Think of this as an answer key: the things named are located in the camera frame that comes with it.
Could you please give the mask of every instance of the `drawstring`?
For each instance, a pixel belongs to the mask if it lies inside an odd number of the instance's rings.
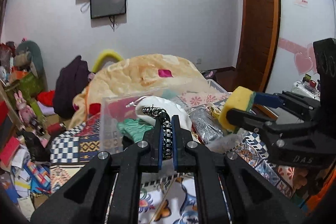
[[[140,102],[142,99],[144,99],[146,97],[149,97],[149,96],[148,95],[142,96],[139,99],[137,99],[137,100],[135,100],[133,102],[130,102],[128,105],[126,105],[126,107],[137,106],[136,103]]]

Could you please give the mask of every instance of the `yellow foam tube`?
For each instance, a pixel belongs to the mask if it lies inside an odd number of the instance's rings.
[[[237,87],[225,102],[223,109],[218,117],[218,121],[222,125],[222,127],[228,131],[234,132],[236,126],[231,125],[228,122],[228,120],[226,119],[226,113],[232,108],[249,111],[253,105],[254,97],[255,92],[242,86]]]
[[[103,61],[107,57],[114,58],[118,62],[124,60],[118,53],[116,53],[113,50],[103,50],[98,55],[98,58],[93,65],[92,72],[97,73],[100,70],[100,68],[103,67]]]

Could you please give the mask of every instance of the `small monitor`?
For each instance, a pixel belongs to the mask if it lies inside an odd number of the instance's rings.
[[[126,13],[126,0],[90,0],[91,19]]]

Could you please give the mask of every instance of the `blue gripper pad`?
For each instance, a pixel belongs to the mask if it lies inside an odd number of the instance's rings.
[[[159,161],[157,163],[157,166],[158,166],[159,170],[161,170],[161,168],[162,168],[162,158],[163,158],[162,148],[163,148],[163,126],[161,126],[161,129],[160,129]]]
[[[278,108],[282,106],[283,100],[281,100],[278,96],[273,94],[256,92],[253,103],[257,105]]]
[[[174,170],[177,170],[177,147],[176,147],[176,135],[175,135],[175,126],[174,126],[174,119],[171,119],[171,127],[173,129],[173,163],[174,163]]]

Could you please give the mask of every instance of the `white appliance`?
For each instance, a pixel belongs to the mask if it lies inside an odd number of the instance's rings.
[[[302,81],[294,82],[291,92],[307,96],[318,101],[320,100],[320,92],[316,88],[311,87],[308,83],[305,84]]]

